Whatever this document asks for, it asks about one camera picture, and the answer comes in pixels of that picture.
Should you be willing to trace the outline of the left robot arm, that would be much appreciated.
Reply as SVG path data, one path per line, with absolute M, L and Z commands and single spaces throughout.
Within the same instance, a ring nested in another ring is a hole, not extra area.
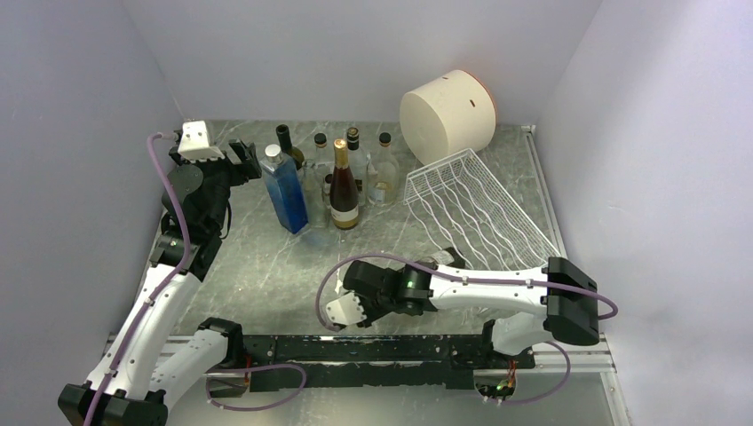
M 192 149 L 187 134 L 169 139 L 175 168 L 158 170 L 164 213 L 139 295 L 98 365 L 59 395 L 73 425 L 163 425 L 206 372 L 250 365 L 241 325 L 219 318 L 203 321 L 186 345 L 158 360 L 229 230 L 231 189 L 261 176 L 253 144 L 233 139 L 227 150 L 208 142 Z

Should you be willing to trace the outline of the green wine bottle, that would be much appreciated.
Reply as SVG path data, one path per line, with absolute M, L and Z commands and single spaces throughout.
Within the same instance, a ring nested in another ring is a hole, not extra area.
M 275 133 L 276 133 L 279 145 L 281 147 L 281 150 L 294 160 L 296 169 L 301 170 L 303 166 L 303 162 L 305 160 L 305 156 L 299 148 L 293 145 L 291 136 L 290 136 L 289 126 L 286 124 L 279 124 L 275 128 Z

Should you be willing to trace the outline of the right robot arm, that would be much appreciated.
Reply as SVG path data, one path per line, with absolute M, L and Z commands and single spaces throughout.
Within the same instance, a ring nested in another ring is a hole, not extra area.
M 517 271 L 423 263 L 393 270 L 355 260 L 342 287 L 345 293 L 324 308 L 338 327 L 369 327 L 391 313 L 420 316 L 472 307 L 508 312 L 491 321 L 489 336 L 480 342 L 480 358 L 489 367 L 501 367 L 538 343 L 592 346 L 600 340 L 598 286 L 564 257 Z

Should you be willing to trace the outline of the blue plastic tray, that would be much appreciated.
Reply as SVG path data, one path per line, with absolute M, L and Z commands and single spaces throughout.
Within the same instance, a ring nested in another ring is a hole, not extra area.
M 308 217 L 294 160 L 279 145 L 271 144 L 265 148 L 260 165 L 280 225 L 292 234 L 299 233 L 308 224 Z

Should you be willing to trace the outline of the cream cylindrical container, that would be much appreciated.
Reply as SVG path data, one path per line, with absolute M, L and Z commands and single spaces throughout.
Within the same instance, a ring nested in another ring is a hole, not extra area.
M 428 165 L 491 142 L 497 108 L 486 86 L 464 70 L 450 71 L 402 96 L 399 122 L 410 151 Z

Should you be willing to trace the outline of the dark bottle black cap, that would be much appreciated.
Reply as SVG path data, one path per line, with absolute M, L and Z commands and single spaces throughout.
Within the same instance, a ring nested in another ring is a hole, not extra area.
M 348 128 L 345 136 L 349 162 L 359 193 L 359 206 L 364 207 L 367 204 L 369 154 L 365 149 L 361 148 L 358 128 Z

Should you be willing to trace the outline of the red wine bottle gold cap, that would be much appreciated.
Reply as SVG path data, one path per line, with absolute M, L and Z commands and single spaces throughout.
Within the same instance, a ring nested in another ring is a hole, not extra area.
M 330 213 L 335 227 L 349 230 L 360 220 L 359 192 L 350 168 L 346 141 L 336 139 L 333 147 L 335 164 L 329 192 Z

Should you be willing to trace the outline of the clear flask bottle black cap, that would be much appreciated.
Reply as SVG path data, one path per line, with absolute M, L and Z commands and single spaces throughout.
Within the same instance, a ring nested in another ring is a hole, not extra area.
M 392 135 L 382 132 L 378 141 L 380 147 L 368 165 L 367 196 L 373 205 L 386 206 L 396 201 L 400 167 L 391 151 Z

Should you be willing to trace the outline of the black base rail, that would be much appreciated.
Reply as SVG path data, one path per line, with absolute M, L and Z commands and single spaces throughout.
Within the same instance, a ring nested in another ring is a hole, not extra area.
M 483 335 L 245 335 L 238 359 L 213 367 L 264 370 L 249 374 L 250 391 L 363 386 L 440 385 L 472 390 L 482 370 L 532 369 L 531 348 L 515 356 L 494 351 Z

